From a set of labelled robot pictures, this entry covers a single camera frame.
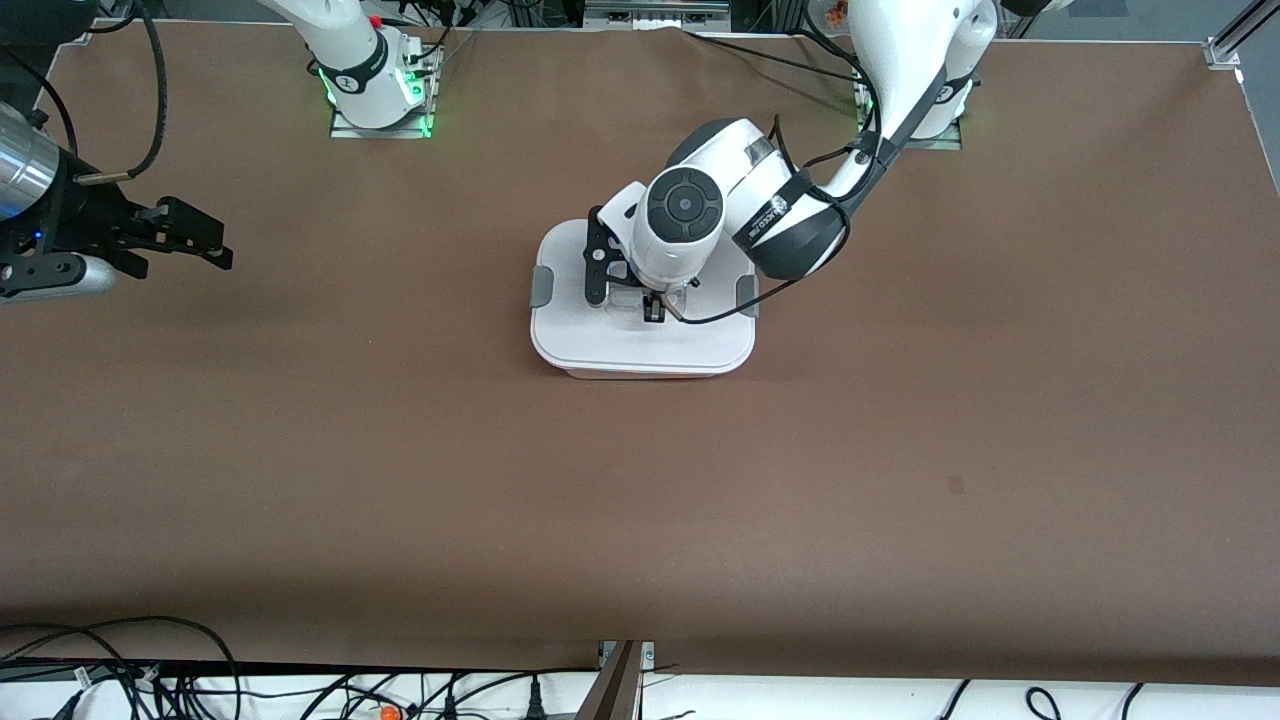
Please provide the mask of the white box lid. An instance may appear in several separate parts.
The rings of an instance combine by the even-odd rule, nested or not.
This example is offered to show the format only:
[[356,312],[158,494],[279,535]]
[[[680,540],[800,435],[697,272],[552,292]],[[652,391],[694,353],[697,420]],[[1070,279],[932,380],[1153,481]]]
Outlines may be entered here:
[[737,314],[699,325],[643,320],[649,288],[613,286],[602,307],[582,295],[588,219],[562,222],[541,240],[535,265],[556,275],[554,299],[531,309],[532,347],[579,379],[664,379],[719,375],[741,366],[755,345],[758,318]]

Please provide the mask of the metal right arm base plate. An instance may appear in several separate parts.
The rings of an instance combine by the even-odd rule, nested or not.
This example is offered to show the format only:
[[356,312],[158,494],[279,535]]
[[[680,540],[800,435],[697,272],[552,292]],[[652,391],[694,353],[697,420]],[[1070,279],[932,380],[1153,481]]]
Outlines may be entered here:
[[431,138],[434,135],[440,47],[421,47],[411,38],[403,53],[384,37],[358,65],[320,65],[333,108],[334,138]]

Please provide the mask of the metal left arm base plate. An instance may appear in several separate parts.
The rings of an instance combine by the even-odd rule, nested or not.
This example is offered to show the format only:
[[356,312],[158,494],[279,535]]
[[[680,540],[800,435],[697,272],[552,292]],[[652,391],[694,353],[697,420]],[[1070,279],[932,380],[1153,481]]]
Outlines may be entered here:
[[[874,102],[870,99],[870,91],[861,85],[855,86],[852,96],[856,102],[858,128],[861,129],[870,120],[870,114]],[[963,114],[964,114],[964,106],[961,106],[961,114],[956,115],[951,120],[951,123],[937,136],[911,137],[901,141],[899,145],[902,149],[911,149],[911,150],[959,151],[963,149],[963,133],[961,133]]]

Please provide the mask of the metal table edge post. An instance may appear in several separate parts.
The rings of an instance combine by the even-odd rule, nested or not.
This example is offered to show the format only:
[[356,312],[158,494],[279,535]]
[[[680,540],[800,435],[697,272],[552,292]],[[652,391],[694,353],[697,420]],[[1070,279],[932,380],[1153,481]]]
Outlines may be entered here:
[[655,669],[652,641],[603,641],[600,670],[573,720],[643,720],[645,675]]

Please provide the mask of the aluminium frame profile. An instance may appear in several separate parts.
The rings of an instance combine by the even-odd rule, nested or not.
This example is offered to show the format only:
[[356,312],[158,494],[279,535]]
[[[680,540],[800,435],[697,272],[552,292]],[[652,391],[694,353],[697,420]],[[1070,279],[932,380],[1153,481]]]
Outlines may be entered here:
[[1211,70],[1238,68],[1242,45],[1277,14],[1280,0],[1249,0],[1216,35],[1203,41],[1206,65]]

